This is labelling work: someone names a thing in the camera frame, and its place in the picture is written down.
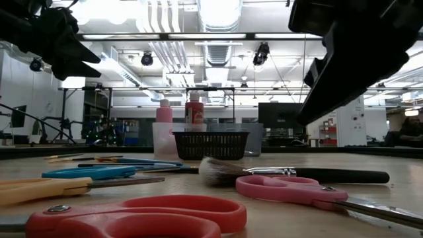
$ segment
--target ventilation duct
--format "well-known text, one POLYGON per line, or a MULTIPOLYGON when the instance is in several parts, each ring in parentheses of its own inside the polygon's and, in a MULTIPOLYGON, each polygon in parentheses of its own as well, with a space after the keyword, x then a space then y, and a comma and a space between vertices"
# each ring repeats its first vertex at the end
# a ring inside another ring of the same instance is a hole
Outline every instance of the ventilation duct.
MULTIPOLYGON (((242 0, 197 0, 200 26, 203 32, 238 31, 242 0)), ((232 46, 204 46, 211 66, 225 66, 231 58, 232 46)))

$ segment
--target scissor blade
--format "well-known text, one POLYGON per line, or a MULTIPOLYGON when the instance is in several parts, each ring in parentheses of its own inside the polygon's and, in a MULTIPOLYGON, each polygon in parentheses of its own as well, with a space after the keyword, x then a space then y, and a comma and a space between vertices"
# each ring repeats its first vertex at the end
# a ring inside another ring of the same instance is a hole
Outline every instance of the scissor blade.
POLYGON ((111 186, 127 186, 133 184, 147 184, 153 182, 163 182, 164 177, 142 176, 133 178, 116 178, 107 180, 96 180, 88 184, 88 188, 107 188, 111 186))
POLYGON ((423 229, 423 215, 402 208, 386 206, 359 198, 349 198, 347 201, 337 201, 334 205, 338 208, 347 209, 367 216, 384 219, 417 229, 423 229))
POLYGON ((0 216, 0 233, 16 233, 25 231, 30 215, 0 216))

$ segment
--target silver brush ferrule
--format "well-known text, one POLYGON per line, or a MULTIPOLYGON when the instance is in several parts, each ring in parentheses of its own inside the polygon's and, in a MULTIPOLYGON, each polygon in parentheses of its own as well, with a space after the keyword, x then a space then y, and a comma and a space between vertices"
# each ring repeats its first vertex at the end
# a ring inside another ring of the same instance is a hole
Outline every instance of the silver brush ferrule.
POLYGON ((280 175, 287 177, 296 177, 297 171, 293 167, 257 167, 244 169, 252 175, 280 175))

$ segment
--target red label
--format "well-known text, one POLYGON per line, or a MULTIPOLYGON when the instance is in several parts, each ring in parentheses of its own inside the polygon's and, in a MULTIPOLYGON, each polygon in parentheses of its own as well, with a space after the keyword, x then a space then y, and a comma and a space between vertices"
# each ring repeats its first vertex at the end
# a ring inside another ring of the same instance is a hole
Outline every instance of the red label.
POLYGON ((187 108, 185 122, 191 124, 203 124, 203 110, 199 108, 187 108))

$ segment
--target red bottle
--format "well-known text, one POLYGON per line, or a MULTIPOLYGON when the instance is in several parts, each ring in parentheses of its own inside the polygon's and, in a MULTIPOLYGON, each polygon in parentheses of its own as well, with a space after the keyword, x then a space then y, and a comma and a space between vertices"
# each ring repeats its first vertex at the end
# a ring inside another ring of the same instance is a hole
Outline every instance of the red bottle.
POLYGON ((200 102, 199 93, 191 93, 190 102, 185 104, 185 123, 204 123, 204 104, 200 102))

